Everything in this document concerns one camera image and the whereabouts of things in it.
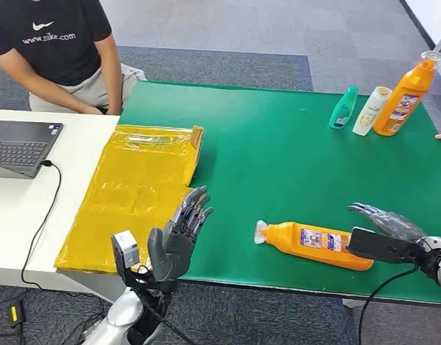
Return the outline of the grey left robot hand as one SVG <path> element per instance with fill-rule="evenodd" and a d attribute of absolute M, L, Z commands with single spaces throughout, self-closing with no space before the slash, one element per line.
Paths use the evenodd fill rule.
<path fill-rule="evenodd" d="M 187 194 L 164 227 L 152 228 L 147 240 L 154 281 L 174 281 L 186 274 L 205 219 L 213 212 L 207 186 Z"/>

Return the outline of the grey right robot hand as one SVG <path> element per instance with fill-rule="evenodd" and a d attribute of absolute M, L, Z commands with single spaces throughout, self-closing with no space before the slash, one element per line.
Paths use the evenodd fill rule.
<path fill-rule="evenodd" d="M 384 211 L 364 203 L 351 203 L 347 209 L 367 217 L 379 229 L 381 233 L 387 236 L 407 242 L 417 241 L 426 236 L 422 229 L 397 213 Z"/>

